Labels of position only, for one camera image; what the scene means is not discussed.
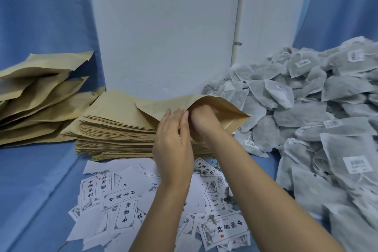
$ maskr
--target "hand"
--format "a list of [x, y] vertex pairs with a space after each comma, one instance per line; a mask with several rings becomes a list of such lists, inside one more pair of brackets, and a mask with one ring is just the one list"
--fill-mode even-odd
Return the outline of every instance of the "hand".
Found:
[[198, 106], [191, 111], [191, 136], [193, 140], [203, 142], [207, 135], [222, 129], [211, 106]]
[[171, 114], [168, 109], [161, 119], [152, 153], [162, 183], [187, 185], [192, 178], [194, 156], [188, 123], [189, 112], [178, 109]]

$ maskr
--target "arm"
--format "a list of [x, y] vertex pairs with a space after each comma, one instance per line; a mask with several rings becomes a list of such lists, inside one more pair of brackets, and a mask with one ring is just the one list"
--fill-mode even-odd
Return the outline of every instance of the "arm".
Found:
[[189, 113], [168, 110], [156, 133], [153, 155], [161, 183], [130, 252], [173, 251], [194, 169]]
[[194, 109], [191, 120], [214, 151], [261, 251], [344, 251], [220, 126], [211, 107]]

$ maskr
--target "person's left arm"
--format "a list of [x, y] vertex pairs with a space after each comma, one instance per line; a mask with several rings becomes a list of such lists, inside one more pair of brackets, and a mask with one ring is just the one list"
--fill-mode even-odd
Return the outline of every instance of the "person's left arm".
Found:
[[167, 110], [158, 126], [153, 155], [161, 183], [130, 252], [173, 251], [194, 168], [188, 111]]

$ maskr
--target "person's left hand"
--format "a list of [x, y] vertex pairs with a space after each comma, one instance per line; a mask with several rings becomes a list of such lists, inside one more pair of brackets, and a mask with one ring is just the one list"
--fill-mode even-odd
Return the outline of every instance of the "person's left hand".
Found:
[[188, 123], [189, 112], [168, 109], [159, 123], [152, 149], [161, 181], [169, 186], [189, 185], [194, 156]]

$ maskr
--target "person's right arm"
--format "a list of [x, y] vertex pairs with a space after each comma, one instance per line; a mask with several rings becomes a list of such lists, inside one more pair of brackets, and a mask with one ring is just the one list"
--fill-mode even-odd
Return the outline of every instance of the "person's right arm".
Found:
[[344, 251], [221, 127], [211, 107], [195, 108], [191, 121], [214, 152], [260, 251]]

